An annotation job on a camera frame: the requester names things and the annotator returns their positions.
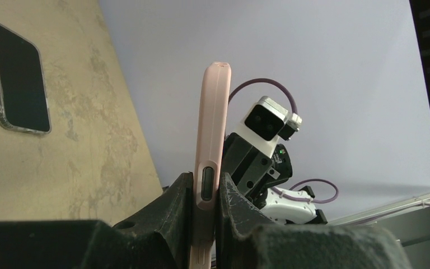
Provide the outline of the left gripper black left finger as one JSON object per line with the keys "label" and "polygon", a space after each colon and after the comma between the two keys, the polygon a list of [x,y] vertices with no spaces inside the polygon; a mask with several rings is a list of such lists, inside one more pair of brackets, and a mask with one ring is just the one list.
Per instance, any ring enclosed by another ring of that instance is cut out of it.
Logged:
{"label": "left gripper black left finger", "polygon": [[193,175],[134,215],[101,220],[0,221],[0,268],[187,268]]}

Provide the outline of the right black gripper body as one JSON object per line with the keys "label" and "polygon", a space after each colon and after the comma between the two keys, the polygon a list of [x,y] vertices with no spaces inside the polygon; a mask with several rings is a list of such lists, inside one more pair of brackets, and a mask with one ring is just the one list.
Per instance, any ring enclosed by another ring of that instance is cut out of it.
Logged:
{"label": "right black gripper body", "polygon": [[293,175],[291,158],[279,143],[271,157],[236,133],[224,142],[221,173],[230,175],[239,192],[250,201],[262,200],[267,189],[286,182]]}

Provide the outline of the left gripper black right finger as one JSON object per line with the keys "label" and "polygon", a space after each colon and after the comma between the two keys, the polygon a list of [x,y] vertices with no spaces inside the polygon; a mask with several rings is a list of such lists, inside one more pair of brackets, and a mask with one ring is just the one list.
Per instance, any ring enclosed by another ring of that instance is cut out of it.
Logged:
{"label": "left gripper black right finger", "polygon": [[281,225],[219,181],[217,268],[411,268],[393,235],[371,226]]}

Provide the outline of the pink phone case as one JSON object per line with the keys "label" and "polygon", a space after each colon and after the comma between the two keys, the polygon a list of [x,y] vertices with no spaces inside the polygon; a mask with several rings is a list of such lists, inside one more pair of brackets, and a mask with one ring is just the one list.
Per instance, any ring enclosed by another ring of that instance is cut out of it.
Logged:
{"label": "pink phone case", "polygon": [[203,76],[193,172],[193,211],[189,268],[210,268],[215,210],[230,94],[231,67],[209,65]]}

